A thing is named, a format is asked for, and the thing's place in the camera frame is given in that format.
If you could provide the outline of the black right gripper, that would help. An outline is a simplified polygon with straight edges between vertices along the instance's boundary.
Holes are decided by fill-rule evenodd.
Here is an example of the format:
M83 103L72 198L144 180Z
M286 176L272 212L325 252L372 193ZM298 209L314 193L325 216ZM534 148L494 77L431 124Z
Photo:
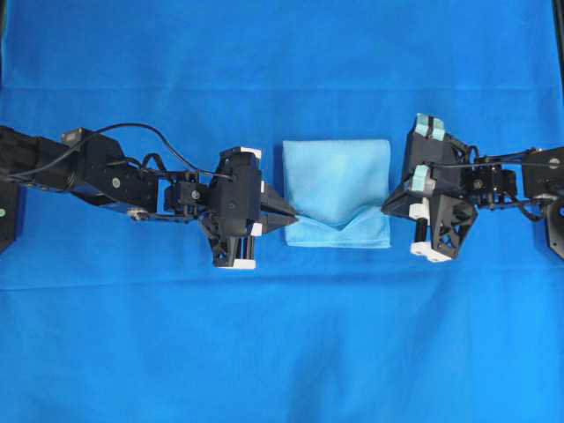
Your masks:
M432 263L455 259L477 218L464 191L463 171L474 145L450 135L444 122L418 113L406 139L400 183L382 205L390 216L415 221L410 251Z

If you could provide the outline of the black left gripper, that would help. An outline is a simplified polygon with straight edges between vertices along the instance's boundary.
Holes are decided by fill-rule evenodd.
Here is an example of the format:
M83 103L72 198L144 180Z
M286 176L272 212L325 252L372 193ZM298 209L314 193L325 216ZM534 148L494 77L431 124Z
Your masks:
M262 152L250 147L219 154L200 219L217 268L256 268L255 238L298 221L296 210L263 181L261 158Z

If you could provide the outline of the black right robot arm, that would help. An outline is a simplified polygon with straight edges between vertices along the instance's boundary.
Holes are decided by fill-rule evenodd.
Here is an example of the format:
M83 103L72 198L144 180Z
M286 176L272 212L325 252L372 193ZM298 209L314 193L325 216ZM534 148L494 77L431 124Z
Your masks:
M385 139L290 141L282 145L285 197L295 221L289 246L386 249L390 219L412 221L415 256L455 259L481 209L517 208L544 222L550 249L563 251L563 151L531 148L481 155L419 114L408 132L401 177L389 186Z

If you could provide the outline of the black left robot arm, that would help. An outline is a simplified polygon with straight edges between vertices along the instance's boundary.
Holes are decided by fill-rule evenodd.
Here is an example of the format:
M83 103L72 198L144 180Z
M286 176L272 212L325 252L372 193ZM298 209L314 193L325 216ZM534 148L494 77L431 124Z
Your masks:
M256 238L290 226L296 210L263 179L261 151L236 146L212 172L169 170L155 152L124 154L108 129L77 128L61 140L1 129L1 248L16 241L23 189L71 194L135 221L196 221L217 268L253 270Z

